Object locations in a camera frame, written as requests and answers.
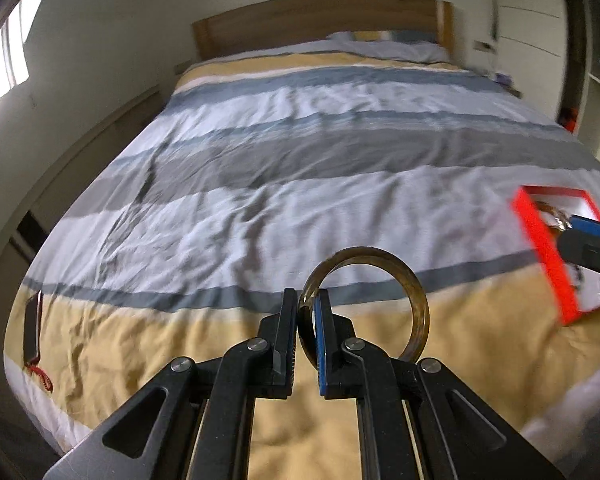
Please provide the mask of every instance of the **black phone case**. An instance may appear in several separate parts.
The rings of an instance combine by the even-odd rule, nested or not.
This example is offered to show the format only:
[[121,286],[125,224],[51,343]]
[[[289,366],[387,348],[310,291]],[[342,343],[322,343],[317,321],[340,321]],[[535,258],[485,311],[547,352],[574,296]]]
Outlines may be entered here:
[[22,355],[27,366],[40,361],[40,323],[42,322],[42,292],[29,298],[24,311],[24,345]]

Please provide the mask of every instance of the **gray stripe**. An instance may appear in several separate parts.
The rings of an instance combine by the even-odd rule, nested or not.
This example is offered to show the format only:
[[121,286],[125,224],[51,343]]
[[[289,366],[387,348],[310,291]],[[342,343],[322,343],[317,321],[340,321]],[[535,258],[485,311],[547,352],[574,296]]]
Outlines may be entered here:
[[538,166],[598,170],[582,145],[474,130],[408,132],[357,130],[283,137],[262,142],[211,146],[190,155],[142,165],[125,174],[99,178],[66,213],[68,218],[114,211],[137,202],[165,204],[219,187],[257,189],[293,180],[336,178],[419,166],[474,168]]
[[[475,282],[488,276],[520,269],[537,261],[533,251],[507,254],[487,262],[465,262],[441,269],[418,272],[420,283],[427,293],[442,290],[461,283]],[[46,284],[25,278],[23,285],[44,294],[55,294],[76,300],[126,306],[131,308],[152,308],[173,313],[177,310],[197,308],[227,309],[243,307],[252,312],[268,314],[280,308],[281,292],[253,292],[240,286],[200,289],[193,294],[164,294],[159,292],[122,292],[85,288],[63,283]],[[374,283],[352,283],[329,287],[331,304],[358,304],[372,301],[399,300],[404,298],[402,288],[395,280]]]
[[366,66],[321,67],[267,78],[202,84],[191,90],[174,94],[162,114],[180,113],[183,110],[197,108],[201,105],[220,103],[237,96],[271,92],[279,88],[333,86],[344,83],[381,84],[387,82],[454,85],[475,92],[506,93],[500,85],[471,72],[439,72],[435,70],[372,68]]
[[[458,114],[445,111],[396,112],[382,110],[352,111],[343,114],[316,112],[307,117],[286,117],[277,121],[253,124],[241,128],[223,128],[213,130],[202,136],[172,142],[164,153],[176,153],[183,148],[197,146],[205,142],[229,142],[237,137],[249,137],[251,140],[259,136],[299,136],[300,134],[319,133],[321,130],[333,132],[352,128],[364,128],[366,130],[394,128],[405,132],[411,130],[469,129],[491,131],[498,134],[539,137],[541,139],[560,140],[561,142],[578,142],[575,136],[567,134],[563,127],[555,123],[536,124],[491,115]],[[151,148],[133,155],[119,156],[109,164],[104,172],[115,172],[117,167],[126,166],[142,158],[147,158],[154,151],[155,148]]]

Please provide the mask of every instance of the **blue gripper pad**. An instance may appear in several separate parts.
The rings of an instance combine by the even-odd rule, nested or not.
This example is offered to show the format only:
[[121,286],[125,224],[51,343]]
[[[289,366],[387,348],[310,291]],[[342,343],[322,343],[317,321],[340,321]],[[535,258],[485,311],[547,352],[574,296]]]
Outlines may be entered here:
[[322,306],[320,305],[320,295],[317,294],[314,300],[315,316],[315,349],[318,361],[318,387],[321,396],[327,392],[327,354],[324,350],[324,328],[322,325]]
[[600,222],[590,218],[574,215],[569,218],[572,229],[577,229],[583,233],[600,237]]

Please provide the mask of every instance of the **red box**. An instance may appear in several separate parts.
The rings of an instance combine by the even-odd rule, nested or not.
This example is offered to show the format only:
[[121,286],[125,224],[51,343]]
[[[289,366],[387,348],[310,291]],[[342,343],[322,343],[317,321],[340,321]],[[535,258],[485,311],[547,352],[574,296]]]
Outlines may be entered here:
[[564,262],[548,227],[553,217],[540,211],[536,201],[559,209],[567,218],[578,215],[600,222],[600,210],[586,191],[568,187],[522,186],[512,201],[554,289],[562,323],[569,324],[600,307],[600,273]]

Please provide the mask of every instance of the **yellow stripe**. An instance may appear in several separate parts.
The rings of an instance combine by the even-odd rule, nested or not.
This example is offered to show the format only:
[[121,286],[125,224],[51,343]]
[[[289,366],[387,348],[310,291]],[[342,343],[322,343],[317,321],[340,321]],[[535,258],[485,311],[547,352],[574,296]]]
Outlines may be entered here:
[[[231,76],[249,73],[266,73],[274,70],[310,70],[328,66],[371,66],[376,68],[416,68],[419,63],[396,61],[392,59],[374,59],[371,57],[349,54],[347,52],[325,52],[320,54],[286,54],[284,56],[251,57],[219,63],[208,63],[189,70],[180,78],[176,88],[191,83],[195,79],[209,76]],[[428,68],[442,70],[458,70],[449,63],[435,63]]]
[[[5,353],[22,365],[21,288],[5,338]],[[336,308],[356,333],[398,355],[411,319],[406,300]],[[429,295],[431,332],[425,356],[441,359],[517,429],[600,367],[600,311],[561,327],[540,265]],[[40,366],[54,382],[53,401],[93,428],[171,358],[206,360],[256,333],[260,316],[235,309],[165,314],[115,308],[64,297],[45,298]],[[316,373],[296,355],[287,402],[256,403],[253,478],[333,478],[359,475],[353,401],[318,396]]]

